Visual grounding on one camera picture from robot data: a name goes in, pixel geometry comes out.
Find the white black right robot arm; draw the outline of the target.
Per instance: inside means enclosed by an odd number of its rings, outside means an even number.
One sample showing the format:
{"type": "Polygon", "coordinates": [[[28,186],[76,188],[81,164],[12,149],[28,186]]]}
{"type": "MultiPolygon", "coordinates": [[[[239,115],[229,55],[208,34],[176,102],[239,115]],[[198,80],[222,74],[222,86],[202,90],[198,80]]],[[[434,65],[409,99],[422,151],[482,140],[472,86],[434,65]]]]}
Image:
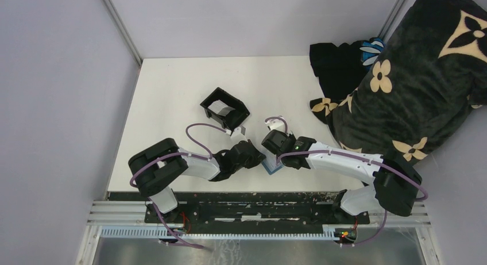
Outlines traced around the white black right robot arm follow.
{"type": "Polygon", "coordinates": [[[352,152],[280,130],[270,131],[261,144],[286,167],[332,171],[365,184],[335,199],[331,214],[340,224],[377,209],[408,217],[415,202],[428,198],[422,177],[402,156],[352,152]]]}

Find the blue leather card holder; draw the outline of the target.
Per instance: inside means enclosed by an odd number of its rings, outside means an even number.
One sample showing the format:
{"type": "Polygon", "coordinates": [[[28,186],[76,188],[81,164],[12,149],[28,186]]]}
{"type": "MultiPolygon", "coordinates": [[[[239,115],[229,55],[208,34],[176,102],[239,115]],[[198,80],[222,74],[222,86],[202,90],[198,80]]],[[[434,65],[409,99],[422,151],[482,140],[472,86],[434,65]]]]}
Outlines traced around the blue leather card holder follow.
{"type": "Polygon", "coordinates": [[[283,168],[283,165],[281,163],[277,164],[274,160],[264,160],[261,164],[264,167],[265,171],[268,173],[268,175],[273,175],[278,170],[283,168]]]}

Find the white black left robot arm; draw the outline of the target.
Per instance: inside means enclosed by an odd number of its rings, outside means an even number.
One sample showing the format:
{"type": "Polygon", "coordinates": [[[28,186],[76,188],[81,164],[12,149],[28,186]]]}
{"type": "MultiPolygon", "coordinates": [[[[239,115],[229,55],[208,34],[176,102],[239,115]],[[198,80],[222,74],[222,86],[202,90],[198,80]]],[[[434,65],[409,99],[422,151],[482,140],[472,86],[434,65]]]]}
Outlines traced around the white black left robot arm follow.
{"type": "Polygon", "coordinates": [[[169,185],[179,176],[193,176],[210,182],[229,179],[242,168],[257,167],[265,155],[249,141],[231,149],[204,156],[180,148],[174,139],[164,139],[131,157],[131,187],[156,205],[159,216],[168,223],[179,219],[181,208],[169,185]]]}

